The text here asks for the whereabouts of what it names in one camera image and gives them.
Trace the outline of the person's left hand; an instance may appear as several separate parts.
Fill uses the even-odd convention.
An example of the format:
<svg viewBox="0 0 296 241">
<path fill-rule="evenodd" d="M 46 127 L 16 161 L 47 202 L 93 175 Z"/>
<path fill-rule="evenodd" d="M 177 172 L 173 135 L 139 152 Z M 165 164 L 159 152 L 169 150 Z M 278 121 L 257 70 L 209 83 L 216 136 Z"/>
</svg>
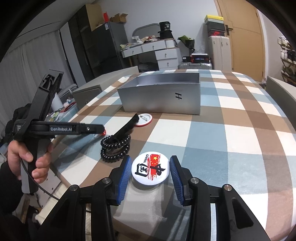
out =
<svg viewBox="0 0 296 241">
<path fill-rule="evenodd" d="M 47 147 L 46 153 L 36 161 L 36 168 L 32 171 L 32 177 L 39 184 L 43 183 L 47 179 L 52 161 L 51 153 L 53 149 L 54 146 L 50 143 Z M 7 161 L 10 170 L 18 180 L 21 180 L 21 159 L 30 163 L 33 161 L 33 155 L 23 143 L 11 141 L 8 146 Z"/>
</svg>

